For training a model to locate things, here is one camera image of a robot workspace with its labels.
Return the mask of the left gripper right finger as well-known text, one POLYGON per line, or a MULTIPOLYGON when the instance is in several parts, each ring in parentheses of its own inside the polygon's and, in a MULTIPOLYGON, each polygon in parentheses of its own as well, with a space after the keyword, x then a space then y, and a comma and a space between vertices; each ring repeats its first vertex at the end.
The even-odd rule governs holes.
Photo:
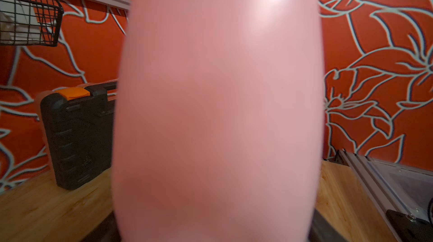
POLYGON ((317 209, 314 210, 313 213, 308 241, 347 242, 347 240, 330 225, 317 209))

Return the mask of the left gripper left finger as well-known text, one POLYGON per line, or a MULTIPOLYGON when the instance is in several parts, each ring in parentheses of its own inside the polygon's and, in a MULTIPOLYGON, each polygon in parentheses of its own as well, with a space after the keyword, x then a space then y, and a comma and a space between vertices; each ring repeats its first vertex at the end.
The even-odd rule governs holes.
POLYGON ((81 242, 121 242, 114 212, 111 212, 95 229, 87 234, 81 242))

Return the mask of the opaque pink spray bottle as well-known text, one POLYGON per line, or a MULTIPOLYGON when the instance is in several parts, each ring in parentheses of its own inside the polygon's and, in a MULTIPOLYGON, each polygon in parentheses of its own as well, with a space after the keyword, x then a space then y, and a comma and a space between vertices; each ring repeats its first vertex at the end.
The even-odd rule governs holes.
POLYGON ((317 0, 132 0, 112 163, 123 241, 306 241, 323 75, 317 0))

